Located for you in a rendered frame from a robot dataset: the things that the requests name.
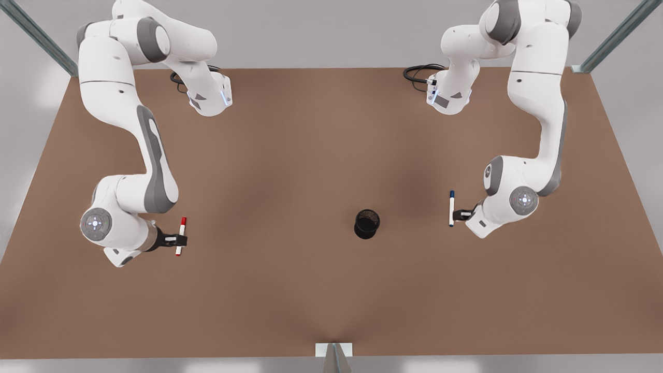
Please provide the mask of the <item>black mesh pen holder cup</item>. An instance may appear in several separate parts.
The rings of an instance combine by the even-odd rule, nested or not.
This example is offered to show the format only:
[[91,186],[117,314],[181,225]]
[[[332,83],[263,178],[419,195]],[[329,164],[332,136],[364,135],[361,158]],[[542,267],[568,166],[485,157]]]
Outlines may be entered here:
[[371,209],[361,210],[355,218],[355,235],[361,239],[371,239],[380,226],[379,215]]

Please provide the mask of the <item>silver frame post with foot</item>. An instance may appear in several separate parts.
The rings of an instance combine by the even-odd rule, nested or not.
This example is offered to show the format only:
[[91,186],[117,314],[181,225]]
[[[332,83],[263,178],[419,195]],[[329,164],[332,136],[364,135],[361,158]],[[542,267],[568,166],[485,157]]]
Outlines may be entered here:
[[347,359],[353,356],[352,343],[315,343],[315,356],[324,357],[323,373],[353,373]]

